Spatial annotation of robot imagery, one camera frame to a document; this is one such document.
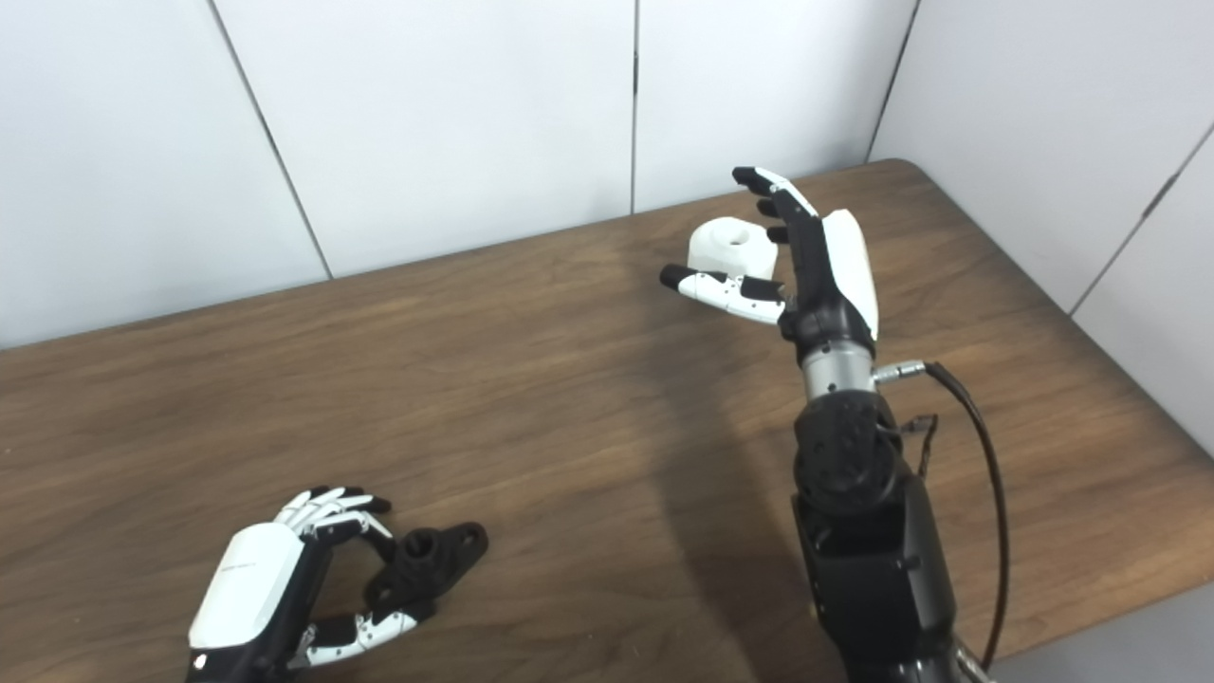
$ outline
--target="robotic hand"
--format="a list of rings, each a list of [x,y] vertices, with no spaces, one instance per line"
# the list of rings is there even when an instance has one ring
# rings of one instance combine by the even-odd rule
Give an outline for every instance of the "robotic hand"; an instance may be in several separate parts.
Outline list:
[[[767,228],[767,237],[792,246],[798,277],[796,300],[785,298],[782,281],[698,271],[675,263],[662,268],[662,283],[690,298],[767,324],[789,323],[798,307],[805,311],[829,302],[834,303],[830,308],[838,308],[845,300],[855,311],[852,314],[860,318],[852,320],[856,329],[849,335],[872,346],[878,332],[877,290],[864,233],[851,211],[840,209],[819,217],[790,181],[766,169],[738,167],[733,175],[762,197],[759,200],[761,214],[788,223]],[[838,301],[824,301],[828,297]]]
[[[189,628],[187,683],[273,683],[361,655],[435,614],[488,550],[475,523],[414,530],[399,545],[375,519],[391,505],[357,488],[322,486],[291,499],[272,522],[237,533]],[[368,610],[311,621],[333,548],[354,537],[385,563],[367,586]]]

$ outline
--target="wooden table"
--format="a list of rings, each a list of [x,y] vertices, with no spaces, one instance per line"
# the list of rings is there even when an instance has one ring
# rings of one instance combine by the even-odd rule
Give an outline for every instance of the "wooden table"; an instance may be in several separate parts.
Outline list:
[[[883,161],[799,186],[866,229],[881,360],[944,362],[991,423],[1004,654],[1209,579],[1214,463],[930,180]],[[437,617],[311,681],[843,681],[788,506],[792,348],[657,283],[720,215],[754,218],[750,197],[0,354],[0,679],[181,679],[228,537],[358,484],[398,533],[477,520],[492,545]],[[930,381],[887,394],[942,415],[929,489],[978,647],[976,440]],[[376,560],[337,560],[322,602],[356,608]]]

